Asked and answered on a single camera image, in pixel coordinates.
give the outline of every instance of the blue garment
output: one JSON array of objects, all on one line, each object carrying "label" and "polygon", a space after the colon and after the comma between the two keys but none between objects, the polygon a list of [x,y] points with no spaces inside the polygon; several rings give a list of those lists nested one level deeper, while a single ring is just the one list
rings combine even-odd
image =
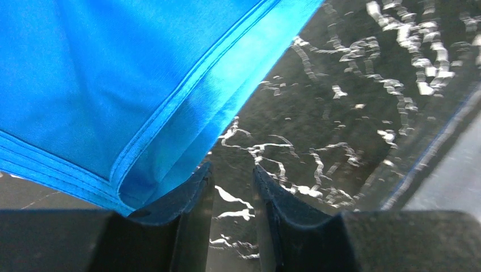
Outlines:
[{"label": "blue garment", "polygon": [[0,1],[0,169],[124,215],[147,205],[322,1]]}]

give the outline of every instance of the marble tabletop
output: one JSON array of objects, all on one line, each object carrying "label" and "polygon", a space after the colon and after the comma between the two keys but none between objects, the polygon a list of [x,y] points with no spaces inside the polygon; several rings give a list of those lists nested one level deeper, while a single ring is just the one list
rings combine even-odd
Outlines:
[{"label": "marble tabletop", "polygon": [[[475,0],[325,1],[205,158],[207,271],[260,270],[255,164],[330,214],[401,209],[479,112],[479,22]],[[0,192],[3,208],[95,209],[7,174]]]}]

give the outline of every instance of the blue edge strip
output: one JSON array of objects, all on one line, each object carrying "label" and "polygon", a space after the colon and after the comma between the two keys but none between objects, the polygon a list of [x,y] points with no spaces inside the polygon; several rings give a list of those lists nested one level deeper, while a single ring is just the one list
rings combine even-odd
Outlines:
[{"label": "blue edge strip", "polygon": [[[220,52],[220,55],[217,56],[215,56],[217,52],[214,52],[213,57],[204,58],[201,60],[202,63],[193,69],[200,71],[199,67],[205,66],[204,72],[196,74],[194,71],[181,84],[176,95],[180,94],[179,96],[182,98],[172,99],[168,104],[161,106],[159,112],[156,112],[142,127],[141,132],[131,141],[132,145],[125,148],[123,151],[125,154],[121,154],[112,167],[110,180],[105,180],[3,131],[0,131],[0,169],[105,209],[129,215],[139,207],[132,207],[121,201],[119,189],[123,178],[125,178],[133,163],[170,118],[170,116],[163,116],[161,113],[177,109],[185,98],[192,95],[196,90],[212,89],[212,87],[207,86],[211,82],[202,80],[204,78],[222,79],[223,86],[226,84],[237,86],[238,90],[234,92],[222,108],[224,110],[221,110],[214,117],[215,122],[208,123],[208,127],[204,128],[210,133],[215,131],[217,137],[211,136],[209,139],[205,139],[202,137],[204,135],[200,133],[191,144],[207,141],[208,144],[205,144],[205,153],[207,153],[259,82],[268,74],[272,66],[288,48],[292,38],[309,21],[322,2],[323,0],[267,0],[262,3],[261,8],[256,6],[256,12],[249,12],[250,17],[245,19],[241,25],[238,25],[237,30],[228,33],[228,35],[236,38],[234,41],[232,39],[221,39],[220,43],[225,44],[215,46],[215,48],[226,48],[226,50]],[[252,60],[261,61],[258,62],[257,66],[245,72],[247,67],[252,67]],[[239,81],[238,76],[223,78],[227,67],[229,68],[229,75],[247,76],[242,78],[245,81]],[[77,184],[83,184],[84,186],[80,188]],[[161,195],[156,195],[154,192],[144,202],[151,202],[155,197],[161,197]]]}]

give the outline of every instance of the folded cloth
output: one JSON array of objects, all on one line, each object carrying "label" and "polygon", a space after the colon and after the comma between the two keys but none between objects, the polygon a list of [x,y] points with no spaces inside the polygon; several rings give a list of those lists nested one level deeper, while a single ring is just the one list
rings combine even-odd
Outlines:
[{"label": "folded cloth", "polygon": [[0,1],[0,169],[124,215],[155,201],[322,1]]}]

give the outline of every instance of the blue cloth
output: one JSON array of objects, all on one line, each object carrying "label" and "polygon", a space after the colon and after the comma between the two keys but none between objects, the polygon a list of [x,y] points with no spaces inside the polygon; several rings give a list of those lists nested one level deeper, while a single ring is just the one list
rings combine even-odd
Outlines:
[{"label": "blue cloth", "polygon": [[185,181],[322,0],[0,1],[0,169],[124,215]]}]

